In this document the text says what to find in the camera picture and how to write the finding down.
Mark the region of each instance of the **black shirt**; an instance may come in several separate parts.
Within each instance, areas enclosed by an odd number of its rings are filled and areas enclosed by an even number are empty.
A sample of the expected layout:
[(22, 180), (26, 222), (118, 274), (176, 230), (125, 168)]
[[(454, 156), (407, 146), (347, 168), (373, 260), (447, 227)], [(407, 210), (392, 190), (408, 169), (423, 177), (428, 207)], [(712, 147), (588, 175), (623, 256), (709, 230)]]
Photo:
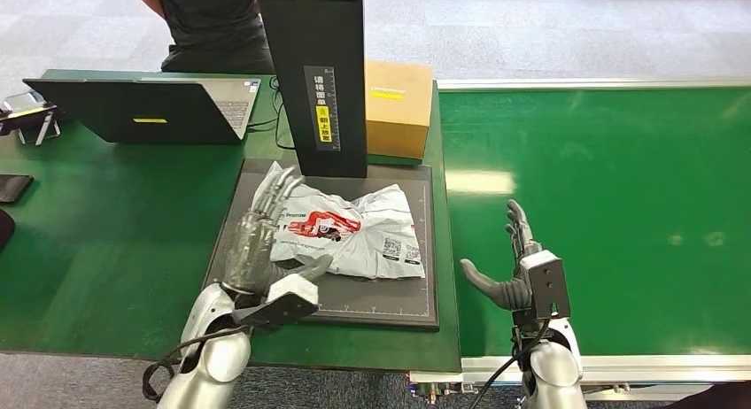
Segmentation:
[(225, 50), (263, 44), (253, 0), (159, 0), (177, 50)]

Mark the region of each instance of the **gray carpet floor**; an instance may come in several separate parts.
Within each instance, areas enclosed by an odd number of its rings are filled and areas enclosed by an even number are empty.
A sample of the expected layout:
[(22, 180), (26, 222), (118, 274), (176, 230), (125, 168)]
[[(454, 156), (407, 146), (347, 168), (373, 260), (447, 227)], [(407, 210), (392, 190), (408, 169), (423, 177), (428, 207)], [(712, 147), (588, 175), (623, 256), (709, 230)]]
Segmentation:
[[(0, 0), (0, 96), (47, 68), (158, 70), (170, 42), (139, 0)], [(366, 0), (366, 52), (431, 64), (442, 79), (751, 76), (751, 0)], [(140, 396), (146, 365), (0, 355), (0, 407), (154, 407)], [(492, 390), (481, 407), (512, 407), (519, 393)], [(253, 368), (231, 407), (425, 404), (408, 396), (402, 374)]]

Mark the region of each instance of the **yellow sticker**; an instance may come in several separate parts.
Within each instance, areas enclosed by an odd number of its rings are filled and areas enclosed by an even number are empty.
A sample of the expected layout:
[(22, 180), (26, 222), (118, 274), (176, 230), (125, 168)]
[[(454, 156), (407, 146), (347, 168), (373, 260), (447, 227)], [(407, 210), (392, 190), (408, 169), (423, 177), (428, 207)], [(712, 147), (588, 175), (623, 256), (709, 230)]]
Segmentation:
[(318, 120), (319, 139), (321, 139), (321, 142), (331, 142), (331, 121), (328, 106), (316, 105), (315, 117)]
[(383, 99), (403, 99), (404, 98), (404, 95), (400, 93), (389, 93), (389, 92), (372, 91), (370, 92), (370, 95), (372, 97), (382, 97)]
[(136, 123), (166, 124), (166, 119), (133, 119)]
[(30, 110), (28, 110), (28, 111), (22, 111), (22, 112), (12, 112), (11, 114), (9, 114), (9, 115), (8, 115), (8, 117), (7, 117), (7, 118), (8, 118), (8, 120), (9, 120), (9, 119), (15, 119), (16, 117), (22, 117), (22, 116), (24, 116), (24, 115), (34, 114), (34, 113), (36, 113), (36, 112), (42, 112), (42, 111), (44, 111), (45, 109), (46, 109), (46, 108), (44, 108), (43, 106), (41, 106), (41, 107), (39, 107), (39, 108), (32, 108), (32, 109), (30, 109)]

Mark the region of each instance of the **plastic bag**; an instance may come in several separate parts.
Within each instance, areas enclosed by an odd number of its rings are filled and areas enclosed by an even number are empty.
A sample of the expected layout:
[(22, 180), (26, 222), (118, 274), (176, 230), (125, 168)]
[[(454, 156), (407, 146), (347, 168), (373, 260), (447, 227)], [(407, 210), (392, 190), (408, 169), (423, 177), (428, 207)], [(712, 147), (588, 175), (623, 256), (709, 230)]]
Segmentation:
[[(274, 162), (253, 202), (270, 176), (282, 168)], [(352, 202), (300, 185), (292, 191), (279, 219), (271, 261), (309, 263), (322, 254), (334, 261), (333, 274), (371, 279), (425, 277), (412, 213), (399, 185), (391, 185)]]

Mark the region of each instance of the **gray mat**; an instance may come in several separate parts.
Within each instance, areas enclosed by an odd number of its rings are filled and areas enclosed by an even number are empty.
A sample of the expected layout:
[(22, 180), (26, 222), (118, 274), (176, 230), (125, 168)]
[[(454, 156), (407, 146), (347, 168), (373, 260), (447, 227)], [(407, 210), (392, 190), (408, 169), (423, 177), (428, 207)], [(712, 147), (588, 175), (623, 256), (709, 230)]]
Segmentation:
[[(223, 277), (226, 255), (236, 225), (250, 208), (255, 189), (272, 162), (270, 159), (245, 160), (206, 283)], [(321, 308), (309, 321), (438, 328), (430, 168), (369, 166), (367, 179), (306, 178), (307, 185), (349, 201), (394, 183), (405, 192), (412, 212), (425, 278), (368, 281), (340, 274), (326, 274), (317, 282)]]

